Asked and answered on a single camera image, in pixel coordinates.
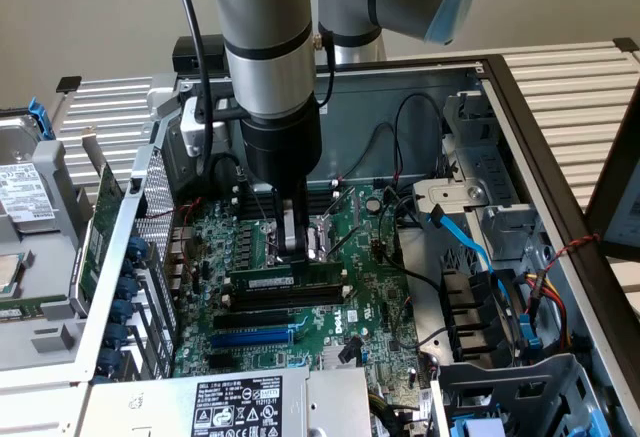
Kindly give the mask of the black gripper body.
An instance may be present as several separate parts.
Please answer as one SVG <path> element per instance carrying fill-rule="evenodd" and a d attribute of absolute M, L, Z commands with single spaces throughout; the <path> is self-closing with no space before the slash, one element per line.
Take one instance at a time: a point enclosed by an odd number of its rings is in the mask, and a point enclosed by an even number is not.
<path fill-rule="evenodd" d="M 271 185 L 280 199 L 306 207 L 306 178 L 322 153 L 318 103 L 307 101 L 278 119 L 243 119 L 240 128 L 251 172 Z"/>

